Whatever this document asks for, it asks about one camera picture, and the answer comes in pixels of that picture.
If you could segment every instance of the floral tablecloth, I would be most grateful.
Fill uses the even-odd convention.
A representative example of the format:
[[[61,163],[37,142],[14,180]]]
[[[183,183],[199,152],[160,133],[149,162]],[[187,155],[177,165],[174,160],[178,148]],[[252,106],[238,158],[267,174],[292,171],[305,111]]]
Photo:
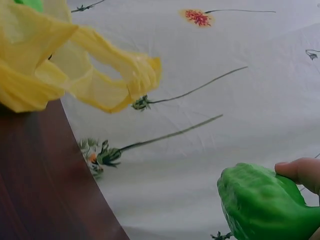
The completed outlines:
[[[92,3],[68,2],[72,9]],[[106,0],[72,17],[124,50],[161,58],[159,88],[120,113],[62,99],[130,239],[225,235],[216,186],[224,168],[273,168],[320,153],[317,1]]]

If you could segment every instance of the chayote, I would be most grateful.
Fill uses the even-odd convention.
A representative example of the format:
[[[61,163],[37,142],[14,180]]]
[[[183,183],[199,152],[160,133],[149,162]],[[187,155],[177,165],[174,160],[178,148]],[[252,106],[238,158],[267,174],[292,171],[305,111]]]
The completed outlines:
[[[320,227],[320,207],[307,206],[292,180],[268,168],[238,163],[223,170],[217,187],[238,240],[308,240]]]
[[[14,1],[17,4],[27,5],[40,13],[42,13],[44,10],[42,0],[14,0]]]

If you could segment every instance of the yellow plastic bag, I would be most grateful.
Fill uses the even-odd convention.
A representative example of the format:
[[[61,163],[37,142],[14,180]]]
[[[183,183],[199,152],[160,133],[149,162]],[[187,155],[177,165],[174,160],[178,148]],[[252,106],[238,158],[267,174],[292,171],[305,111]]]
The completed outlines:
[[[66,91],[115,113],[158,87],[159,58],[123,51],[93,29],[72,24],[66,0],[44,0],[43,8],[39,13],[0,0],[1,103],[15,112],[40,111]],[[99,72],[89,54],[122,79]]]

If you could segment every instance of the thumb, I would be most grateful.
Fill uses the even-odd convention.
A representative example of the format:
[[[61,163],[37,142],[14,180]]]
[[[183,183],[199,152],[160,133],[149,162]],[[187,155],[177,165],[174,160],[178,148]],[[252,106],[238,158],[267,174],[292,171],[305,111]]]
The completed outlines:
[[[320,190],[320,160],[315,158],[300,158],[289,163],[278,163],[274,166],[277,174],[304,185],[314,194]]]
[[[309,240],[320,240],[320,227],[315,231],[315,233],[309,238]]]

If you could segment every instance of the dark wooden surface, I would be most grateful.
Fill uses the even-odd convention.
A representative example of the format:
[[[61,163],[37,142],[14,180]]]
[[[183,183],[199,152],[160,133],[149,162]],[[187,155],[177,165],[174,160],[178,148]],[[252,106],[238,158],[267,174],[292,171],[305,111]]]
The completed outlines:
[[[0,240],[128,240],[92,178],[60,101],[0,107]]]

